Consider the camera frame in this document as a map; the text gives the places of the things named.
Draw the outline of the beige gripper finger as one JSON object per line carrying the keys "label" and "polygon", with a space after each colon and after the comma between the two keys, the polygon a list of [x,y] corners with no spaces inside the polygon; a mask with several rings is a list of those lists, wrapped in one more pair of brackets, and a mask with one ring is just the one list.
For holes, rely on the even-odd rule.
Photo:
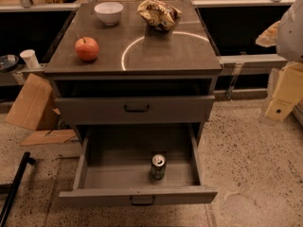
{"label": "beige gripper finger", "polygon": [[276,87],[264,115],[282,122],[303,99],[303,63],[287,63],[279,72]]}
{"label": "beige gripper finger", "polygon": [[262,47],[270,47],[276,45],[277,31],[280,22],[277,21],[266,28],[256,39],[256,44]]}

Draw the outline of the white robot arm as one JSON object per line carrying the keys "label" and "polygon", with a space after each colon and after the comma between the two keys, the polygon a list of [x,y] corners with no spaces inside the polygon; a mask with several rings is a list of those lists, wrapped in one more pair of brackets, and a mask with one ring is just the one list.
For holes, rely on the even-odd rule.
{"label": "white robot arm", "polygon": [[264,30],[256,44],[275,46],[276,53],[287,60],[278,72],[274,92],[264,116],[283,121],[303,98],[303,0],[295,0],[282,18]]}

